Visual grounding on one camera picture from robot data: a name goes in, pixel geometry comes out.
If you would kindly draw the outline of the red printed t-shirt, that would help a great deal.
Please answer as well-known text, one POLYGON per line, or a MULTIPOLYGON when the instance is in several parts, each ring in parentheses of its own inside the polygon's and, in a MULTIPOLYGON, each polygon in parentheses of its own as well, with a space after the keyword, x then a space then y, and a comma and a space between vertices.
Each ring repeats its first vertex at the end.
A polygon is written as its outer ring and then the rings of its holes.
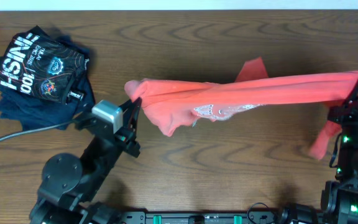
POLYGON ((247 61, 232 83, 178 80, 131 80, 128 97, 142 99, 141 107, 166 136, 200 118, 225 121, 233 115, 267 105, 324 103, 338 106, 351 94, 358 71, 270 78, 261 58, 247 61))

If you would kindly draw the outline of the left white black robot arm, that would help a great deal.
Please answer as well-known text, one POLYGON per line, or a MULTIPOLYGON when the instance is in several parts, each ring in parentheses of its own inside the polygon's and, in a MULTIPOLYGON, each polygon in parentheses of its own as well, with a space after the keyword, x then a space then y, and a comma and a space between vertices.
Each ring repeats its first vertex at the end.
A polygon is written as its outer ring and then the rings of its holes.
POLYGON ((102 100, 74 119, 77 130, 86 129, 94 138, 81 157, 61 153, 45 163, 37 202, 29 215, 31 224, 120 223, 120 211, 91 201, 123 152, 139 156, 141 104, 141 98, 120 106, 102 100))

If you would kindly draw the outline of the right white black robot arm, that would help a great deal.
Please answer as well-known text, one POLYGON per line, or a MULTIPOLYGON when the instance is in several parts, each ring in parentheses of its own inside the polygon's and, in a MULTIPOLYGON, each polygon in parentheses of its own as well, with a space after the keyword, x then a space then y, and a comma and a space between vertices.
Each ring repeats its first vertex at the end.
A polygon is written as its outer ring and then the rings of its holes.
POLYGON ((336 169, 321 193, 321 209, 289 203, 275 223, 358 223, 358 80, 340 106, 329 110, 328 120, 341 128, 329 162, 336 169))

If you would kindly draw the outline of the navy folded clothes stack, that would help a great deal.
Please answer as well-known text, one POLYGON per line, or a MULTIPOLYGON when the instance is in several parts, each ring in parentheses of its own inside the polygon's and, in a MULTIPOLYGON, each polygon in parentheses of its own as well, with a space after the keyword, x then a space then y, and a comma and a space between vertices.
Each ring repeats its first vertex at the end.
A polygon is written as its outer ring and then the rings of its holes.
POLYGON ((69 36, 53 38, 45 33, 39 26, 35 26, 28 31, 46 35, 52 40, 69 46, 85 55, 86 71, 75 85, 76 89, 84 93, 85 96, 80 101, 74 100, 62 104, 54 101, 41 100, 0 85, 2 96, 0 100, 1 118, 19 121, 24 131, 47 126, 56 126, 58 129, 65 129, 64 123, 71 120, 76 114, 84 111, 87 107, 92 107, 95 104, 93 91, 88 79, 90 52, 88 49, 79 47, 73 43, 69 36))

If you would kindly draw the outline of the black printed folded t-shirt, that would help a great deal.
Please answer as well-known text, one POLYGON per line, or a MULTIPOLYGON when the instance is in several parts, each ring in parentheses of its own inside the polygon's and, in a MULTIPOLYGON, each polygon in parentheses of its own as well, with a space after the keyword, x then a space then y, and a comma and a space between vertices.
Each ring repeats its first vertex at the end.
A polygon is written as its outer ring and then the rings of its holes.
POLYGON ((16 34, 0 59, 0 85, 41 100, 68 103, 85 96, 75 85, 85 55, 43 34, 16 34))

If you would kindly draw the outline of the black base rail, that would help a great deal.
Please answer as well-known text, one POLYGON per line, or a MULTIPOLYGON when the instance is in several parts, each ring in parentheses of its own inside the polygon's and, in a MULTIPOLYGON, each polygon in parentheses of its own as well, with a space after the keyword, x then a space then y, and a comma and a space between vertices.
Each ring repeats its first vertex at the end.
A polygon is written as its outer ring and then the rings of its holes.
POLYGON ((272 212, 245 213, 150 213, 124 212, 118 224, 269 224, 277 223, 272 212))

